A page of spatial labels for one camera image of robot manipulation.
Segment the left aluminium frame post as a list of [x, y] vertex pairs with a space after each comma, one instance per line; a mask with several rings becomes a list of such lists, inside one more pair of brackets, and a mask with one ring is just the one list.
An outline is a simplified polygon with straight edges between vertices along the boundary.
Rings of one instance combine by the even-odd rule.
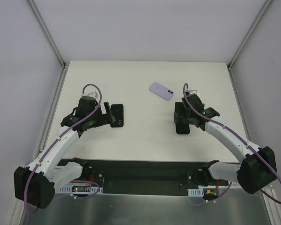
[[63, 59], [36, 3], [34, 0], [26, 0], [26, 3], [28, 4], [29, 8], [31, 9], [39, 27], [40, 27], [40, 30], [41, 32], [43, 33], [49, 47], [51, 48], [55, 58], [57, 59], [57, 61], [59, 62], [59, 64], [65, 68], [67, 66], [67, 62]]

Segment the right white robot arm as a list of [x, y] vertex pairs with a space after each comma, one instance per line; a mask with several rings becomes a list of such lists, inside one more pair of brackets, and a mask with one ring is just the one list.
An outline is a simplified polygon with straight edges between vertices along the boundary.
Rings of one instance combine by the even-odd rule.
[[223, 144], [238, 160], [237, 164], [212, 160], [193, 175], [202, 186], [212, 185], [217, 180], [238, 183], [249, 194], [260, 191], [277, 179], [274, 151], [244, 139], [231, 128], [212, 107], [205, 108], [196, 94], [188, 93], [181, 102], [174, 104], [176, 133], [188, 135], [194, 125]]

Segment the black phone case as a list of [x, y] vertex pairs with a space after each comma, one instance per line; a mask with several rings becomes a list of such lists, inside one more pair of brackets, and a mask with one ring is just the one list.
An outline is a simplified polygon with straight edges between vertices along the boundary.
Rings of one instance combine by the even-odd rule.
[[188, 134], [190, 134], [189, 124], [176, 123], [175, 128], [176, 128], [176, 133], [178, 135], [188, 135]]

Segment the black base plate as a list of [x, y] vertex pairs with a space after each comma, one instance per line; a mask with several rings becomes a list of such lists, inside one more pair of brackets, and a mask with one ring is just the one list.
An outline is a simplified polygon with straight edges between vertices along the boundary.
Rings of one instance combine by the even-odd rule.
[[154, 162], [125, 160], [86, 160], [72, 158], [84, 166], [81, 178], [93, 181], [105, 194], [186, 196], [189, 189], [199, 186], [228, 185], [225, 180], [204, 176], [206, 163]]

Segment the aluminium frame post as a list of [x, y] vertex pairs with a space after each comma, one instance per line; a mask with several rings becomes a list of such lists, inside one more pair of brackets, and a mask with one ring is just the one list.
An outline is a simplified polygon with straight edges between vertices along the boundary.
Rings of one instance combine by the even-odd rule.
[[28, 4], [29, 8], [31, 9], [39, 27], [40, 27], [40, 30], [41, 32], [43, 33], [49, 47], [51, 48], [55, 58], [57, 59], [57, 61], [59, 62], [59, 64], [65, 68], [67, 66], [67, 62], [63, 59], [36, 3], [34, 0], [26, 0], [26, 3]]
[[236, 60], [239, 58], [241, 52], [243, 51], [244, 47], [248, 43], [249, 39], [253, 35], [254, 31], [256, 30], [257, 26], [259, 25], [259, 23], [263, 19], [264, 15], [268, 11], [268, 9], [270, 8], [272, 3], [273, 3], [273, 0], [266, 0], [266, 1], [264, 1], [262, 7], [260, 8], [260, 10], [258, 11], [257, 15], [255, 16], [252, 24], [250, 25], [249, 29], [247, 30], [245, 36], [243, 37], [240, 45], [238, 46], [236, 52], [234, 53], [232, 59], [227, 64], [228, 71], [231, 71], [231, 69], [235, 65]]

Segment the lilac cased phone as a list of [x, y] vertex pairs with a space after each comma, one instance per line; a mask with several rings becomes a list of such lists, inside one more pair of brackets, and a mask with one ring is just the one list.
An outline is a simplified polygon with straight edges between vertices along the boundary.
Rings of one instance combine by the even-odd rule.
[[163, 98], [164, 100], [171, 100], [172, 97], [174, 96], [174, 91], [161, 85], [160, 83], [157, 82], [153, 82], [150, 87], [149, 90], [156, 94], [157, 96]]

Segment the black cased phone with ring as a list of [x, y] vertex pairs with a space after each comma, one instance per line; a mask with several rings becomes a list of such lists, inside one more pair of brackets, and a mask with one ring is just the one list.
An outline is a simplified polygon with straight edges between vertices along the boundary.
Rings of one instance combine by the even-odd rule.
[[111, 123], [112, 128], [122, 128], [124, 126], [124, 106], [122, 104], [111, 105], [111, 112], [115, 121]]

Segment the right aluminium frame post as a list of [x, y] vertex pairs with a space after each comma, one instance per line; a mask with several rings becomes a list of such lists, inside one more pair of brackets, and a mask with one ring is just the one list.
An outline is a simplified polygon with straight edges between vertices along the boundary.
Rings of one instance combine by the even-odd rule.
[[243, 37], [240, 45], [238, 46], [236, 52], [234, 53], [232, 59], [227, 64], [228, 71], [231, 71], [231, 69], [235, 65], [236, 60], [239, 58], [241, 52], [243, 51], [244, 47], [248, 43], [249, 39], [253, 35], [254, 31], [256, 30], [257, 26], [259, 25], [259, 23], [263, 19], [264, 15], [268, 11], [268, 9], [270, 8], [272, 3], [273, 3], [273, 0], [266, 0], [266, 1], [264, 1], [262, 7], [260, 8], [260, 10], [258, 11], [257, 15], [255, 16], [252, 24], [250, 25], [249, 29], [247, 30], [245, 36]]

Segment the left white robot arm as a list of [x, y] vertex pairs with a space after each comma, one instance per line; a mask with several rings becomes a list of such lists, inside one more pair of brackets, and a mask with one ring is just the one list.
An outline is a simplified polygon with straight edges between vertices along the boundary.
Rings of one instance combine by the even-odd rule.
[[61, 122], [55, 139], [26, 167], [18, 167], [14, 172], [15, 197], [24, 202], [24, 207], [35, 206], [45, 209], [55, 193], [69, 182], [89, 179], [89, 165], [74, 158], [60, 169], [56, 166], [70, 147], [88, 129], [115, 122], [108, 102], [104, 102], [106, 112], [102, 113], [95, 97], [83, 96], [78, 106]]

